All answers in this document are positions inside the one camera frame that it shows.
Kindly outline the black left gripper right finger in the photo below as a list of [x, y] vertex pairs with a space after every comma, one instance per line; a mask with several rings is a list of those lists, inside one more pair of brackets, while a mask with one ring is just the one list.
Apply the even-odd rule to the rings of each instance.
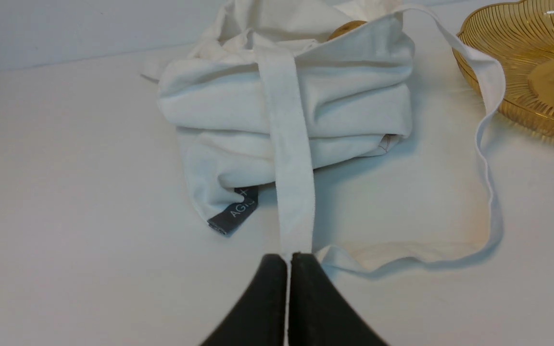
[[288, 343], [386, 345], [337, 291], [315, 256], [305, 253], [295, 253], [291, 260]]

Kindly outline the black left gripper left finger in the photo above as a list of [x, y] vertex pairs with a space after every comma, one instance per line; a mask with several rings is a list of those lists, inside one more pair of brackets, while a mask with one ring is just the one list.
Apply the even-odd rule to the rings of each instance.
[[278, 254], [266, 254], [246, 291], [203, 346], [284, 344], [288, 269]]

